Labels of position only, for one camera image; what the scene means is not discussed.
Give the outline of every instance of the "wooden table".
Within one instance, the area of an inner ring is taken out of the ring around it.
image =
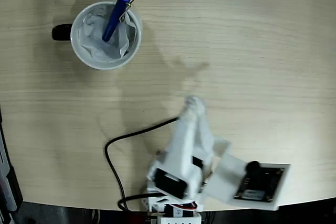
[[[25,201],[116,209],[104,144],[177,115],[188,94],[234,155],[292,164],[282,204],[336,197],[335,0],[136,0],[140,50],[111,71],[50,36],[98,1],[0,0],[0,104]],[[170,130],[110,148],[127,195]]]

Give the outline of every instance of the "black cable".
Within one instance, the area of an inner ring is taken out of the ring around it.
[[[216,216],[216,212],[213,211],[212,213],[213,213],[213,215],[212,215],[212,220],[211,220],[210,224],[214,223],[215,216]]]
[[[161,196],[164,196],[164,194],[163,193],[151,193],[151,194],[132,195],[132,196],[120,199],[117,204],[118,204],[118,207],[121,210],[135,213],[135,212],[127,209],[126,207],[123,207],[122,204],[124,204],[126,206],[127,205],[126,202],[130,201],[130,200],[143,199],[143,198],[151,198],[151,197],[161,197]],[[144,215],[144,216],[148,217],[149,219],[156,219],[157,218],[157,216],[151,216],[151,215],[147,215],[147,214]]]
[[[114,176],[116,177],[116,180],[118,182],[118,185],[119,185],[119,189],[120,189],[120,194],[121,194],[121,199],[125,199],[126,196],[125,196],[125,191],[124,191],[124,188],[122,186],[122,183],[121,183],[121,180],[119,178],[119,175],[115,169],[115,167],[112,165],[112,161],[110,159],[110,156],[109,156],[109,152],[108,152],[108,148],[111,144],[113,144],[114,142],[118,141],[118,140],[121,140],[121,139],[124,139],[124,138],[128,138],[128,137],[132,137],[132,136],[137,136],[137,135],[140,135],[140,134],[143,134],[143,133],[146,133],[146,132],[149,132],[149,131],[153,131],[153,130],[156,130],[160,127],[163,127],[167,124],[170,124],[170,123],[173,123],[175,121],[177,121],[178,118],[172,118],[168,121],[165,121],[163,123],[159,123],[157,125],[154,125],[152,127],[149,127],[147,129],[143,129],[143,130],[140,130],[140,131],[136,131],[136,132],[133,132],[133,133],[130,133],[130,134],[126,134],[126,135],[123,135],[123,136],[118,136],[110,141],[108,141],[105,145],[105,148],[104,148],[104,152],[105,152],[105,157],[106,157],[106,160],[107,162],[109,163],[110,167],[111,167],[111,170],[113,171],[113,174]],[[128,210],[128,206],[127,206],[127,203],[125,202],[124,203],[124,206],[125,206],[125,209]]]

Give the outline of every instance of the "black mug handle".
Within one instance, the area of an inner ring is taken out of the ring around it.
[[[72,24],[62,24],[55,26],[51,31],[51,37],[53,40],[65,41],[70,40]]]

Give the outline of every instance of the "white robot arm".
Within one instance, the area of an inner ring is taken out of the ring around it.
[[[145,200],[148,210],[166,212],[167,207],[181,210],[191,205],[195,210],[192,217],[183,217],[181,211],[177,215],[183,218],[181,223],[192,224],[201,223],[196,211],[203,211],[202,202],[207,197],[236,206],[276,210],[289,165],[256,161],[247,164],[231,156],[229,146],[230,142],[212,134],[204,102],[195,96],[187,97],[172,140],[149,169],[147,192],[164,196]],[[220,162],[212,170],[215,156]],[[158,224],[178,223],[176,218],[158,217]]]

